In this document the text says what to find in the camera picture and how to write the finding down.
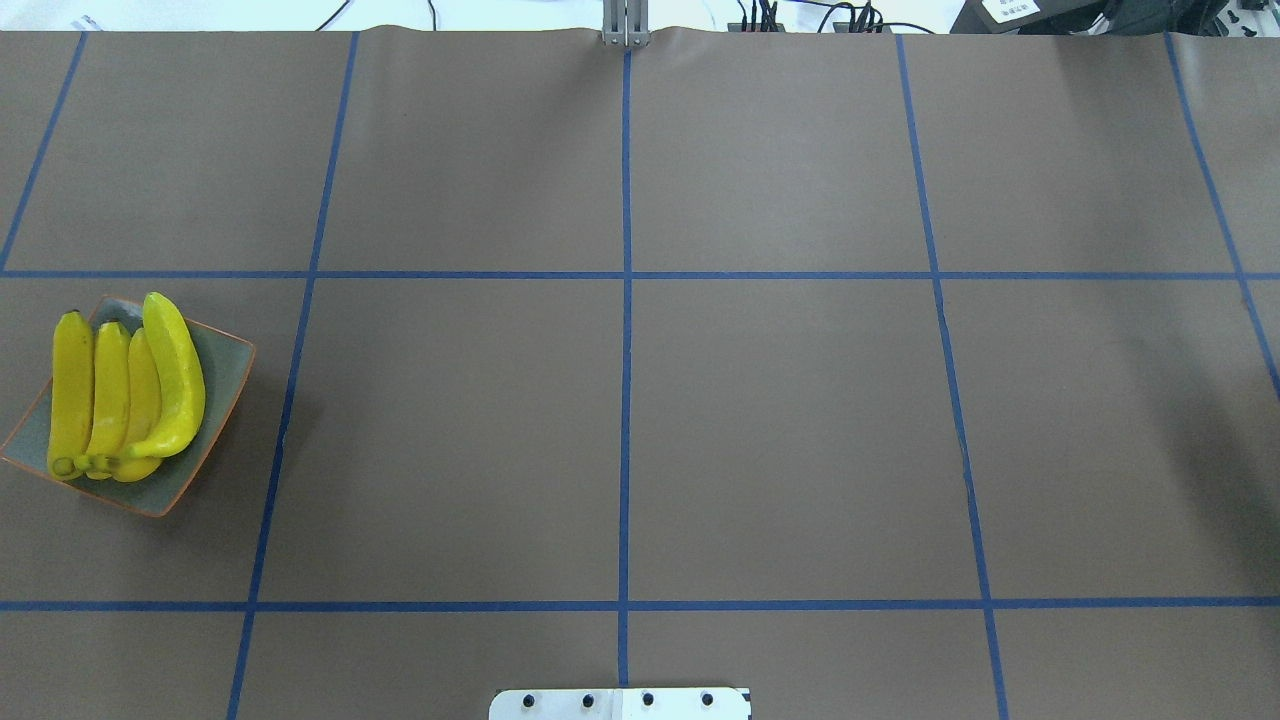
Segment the yellow banana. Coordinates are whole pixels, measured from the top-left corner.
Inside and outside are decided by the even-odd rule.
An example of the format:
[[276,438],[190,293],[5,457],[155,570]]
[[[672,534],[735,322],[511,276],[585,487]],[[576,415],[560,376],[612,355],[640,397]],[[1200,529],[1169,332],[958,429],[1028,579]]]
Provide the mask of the yellow banana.
[[131,334],[119,322],[105,322],[93,350],[93,406],[90,441],[76,464],[90,479],[108,479],[108,457],[125,443],[131,414]]
[[93,421],[93,332],[78,310],[64,313],[52,334],[52,383],[46,464],[59,480],[82,474],[76,459]]
[[118,462],[113,466],[111,478],[120,483],[134,483],[154,474],[163,460],[160,457],[127,457],[125,448],[146,439],[160,418],[160,380],[152,350],[145,337],[145,329],[133,333],[128,350],[128,375],[131,406],[125,425],[125,438],[116,451]]
[[204,423],[206,384],[189,324],[164,293],[150,291],[142,304],[143,332],[157,369],[160,415],[150,432],[123,450],[129,460],[173,457],[186,451]]

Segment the grey square plate orange rim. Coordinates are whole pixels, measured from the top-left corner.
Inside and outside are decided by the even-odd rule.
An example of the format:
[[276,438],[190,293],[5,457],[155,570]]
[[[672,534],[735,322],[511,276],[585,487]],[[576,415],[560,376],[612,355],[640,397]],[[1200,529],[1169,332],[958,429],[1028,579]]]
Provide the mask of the grey square plate orange rim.
[[[143,328],[142,304],[108,296],[93,313],[88,315],[82,313],[93,332],[93,348],[97,329],[105,322],[119,322],[127,328],[131,338],[138,328]],[[186,451],[173,457],[161,457],[163,464],[154,474],[134,483],[116,482],[111,474],[102,480],[90,479],[82,469],[82,474],[76,479],[56,479],[46,464],[51,377],[3,445],[4,461],[147,518],[160,518],[172,511],[219,438],[244,388],[255,359],[255,348],[250,342],[187,316],[186,319],[198,351],[206,384],[204,423]]]

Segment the aluminium frame post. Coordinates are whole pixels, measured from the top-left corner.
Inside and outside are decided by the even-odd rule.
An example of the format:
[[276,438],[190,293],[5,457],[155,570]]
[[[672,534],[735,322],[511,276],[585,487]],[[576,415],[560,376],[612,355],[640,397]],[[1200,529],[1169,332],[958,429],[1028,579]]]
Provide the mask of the aluminium frame post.
[[604,0],[602,3],[602,42],[607,47],[636,49],[650,42],[650,3],[648,0]]

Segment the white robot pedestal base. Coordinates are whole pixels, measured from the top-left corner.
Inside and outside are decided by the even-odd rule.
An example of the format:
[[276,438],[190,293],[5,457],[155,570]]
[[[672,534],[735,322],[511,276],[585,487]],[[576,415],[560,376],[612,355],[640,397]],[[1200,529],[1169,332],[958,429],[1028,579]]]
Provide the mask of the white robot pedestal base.
[[751,719],[750,692],[732,687],[509,689],[489,719]]

